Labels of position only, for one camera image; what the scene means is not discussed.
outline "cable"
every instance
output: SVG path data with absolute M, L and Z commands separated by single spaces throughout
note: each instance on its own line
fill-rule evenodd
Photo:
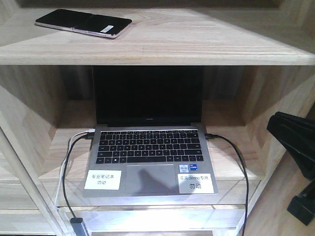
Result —
M 77 138 L 77 139 L 71 144 L 70 149 L 69 149 L 69 152 L 67 153 L 67 157 L 66 157 L 66 159 L 65 159 L 64 169 L 63 169 L 63 196 L 64 196 L 64 200 L 65 200 L 65 202 L 66 202 L 66 204 L 67 204 L 67 206 L 68 206 L 69 210 L 71 211 L 71 214 L 73 215 L 74 218 L 76 218 L 76 216 L 75 216 L 75 214 L 74 214 L 74 212 L 73 212 L 73 210 L 72 210 L 72 208 L 71 208 L 71 206 L 70 206 L 70 204 L 69 204 L 69 202 L 68 202 L 68 199 L 67 199 L 67 196 L 66 196 L 66 193 L 65 193 L 65 184 L 64 184 L 65 173 L 66 173 L 66 171 L 67 171 L 67 165 L 68 165 L 69 157 L 70 157 L 71 151 L 72 151 L 72 149 L 73 149 L 73 146 L 74 146 L 75 143 L 76 143 L 77 141 L 79 141 L 80 139 L 84 139 L 84 138 L 87 138 L 87 137 L 88 137 L 88 135 L 85 134 L 85 135 L 83 135 L 83 136 Z
M 83 131 L 83 132 L 80 132 L 80 133 L 77 133 L 77 134 L 73 135 L 73 136 L 69 139 L 66 155 L 65 155 L 65 157 L 64 157 L 64 159 L 63 159 L 63 163 L 62 163 L 61 166 L 60 166 L 59 182 L 58 182 L 57 192 L 56 192 L 55 201 L 54 201 L 54 206 L 55 206 L 55 208 L 57 208 L 57 200 L 58 200 L 60 185 L 61 185 L 61 182 L 62 182 L 64 163 L 65 163 L 65 160 L 66 160 L 67 155 L 68 155 L 68 153 L 69 153 L 70 146 L 71 146 L 71 144 L 72 144 L 72 142 L 73 142 L 73 139 L 74 139 L 75 137 L 81 135 L 81 134 L 93 134 L 93 135 L 94 135 L 94 132 L 95 132 L 95 129 L 86 130 L 86 131 Z
M 238 155 L 238 157 L 239 157 L 239 159 L 241 161 L 241 165 L 242 165 L 242 168 L 243 168 L 243 173 L 244 173 L 245 180 L 246 180 L 245 218 L 244 218 L 243 231 L 242 231 L 242 236 L 244 236 L 246 222 L 247 222 L 247 214 L 248 214 L 248 196 L 249 196 L 249 191 L 250 191 L 250 183 L 249 183 L 249 180 L 248 180 L 248 176 L 247 176 L 245 163 L 244 163 L 242 154 L 241 154 L 240 150 L 238 149 L 238 147 L 234 143 L 232 143 L 229 139 L 227 139 L 227 138 L 225 138 L 225 137 L 223 137 L 221 135 L 218 135 L 218 134 L 205 134 L 205 136 L 206 136 L 206 139 L 220 138 L 220 139 L 223 139 L 223 140 L 227 141 L 229 144 L 232 145 L 232 147 L 234 148 L 236 154 Z

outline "smartphone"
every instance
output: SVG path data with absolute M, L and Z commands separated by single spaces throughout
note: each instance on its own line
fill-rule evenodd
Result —
M 105 38 L 117 38 L 131 22 L 131 19 L 126 18 L 57 9 L 35 20 L 35 25 Z

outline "open laptop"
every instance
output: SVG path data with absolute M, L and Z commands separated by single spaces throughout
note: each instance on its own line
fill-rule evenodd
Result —
M 84 197 L 218 192 L 200 123 L 202 66 L 93 66 L 93 81 Z

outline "laptop keyboard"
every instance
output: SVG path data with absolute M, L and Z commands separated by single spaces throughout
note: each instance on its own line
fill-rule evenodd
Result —
M 203 161 L 197 130 L 102 131 L 97 164 Z

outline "sticker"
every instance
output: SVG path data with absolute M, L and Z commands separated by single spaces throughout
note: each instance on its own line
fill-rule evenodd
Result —
M 214 193 L 211 174 L 177 174 L 179 193 Z
M 189 173 L 188 165 L 179 165 L 180 173 Z
M 189 168 L 190 168 L 191 171 L 197 171 L 198 170 L 197 164 L 190 164 Z
M 122 171 L 90 170 L 84 189 L 118 190 Z
M 106 28 L 102 29 L 101 32 L 102 32 L 102 33 L 106 33 L 106 32 L 108 32 L 109 30 L 111 30 L 113 27 L 114 27 L 114 26 L 109 25 L 109 26 L 107 26 Z

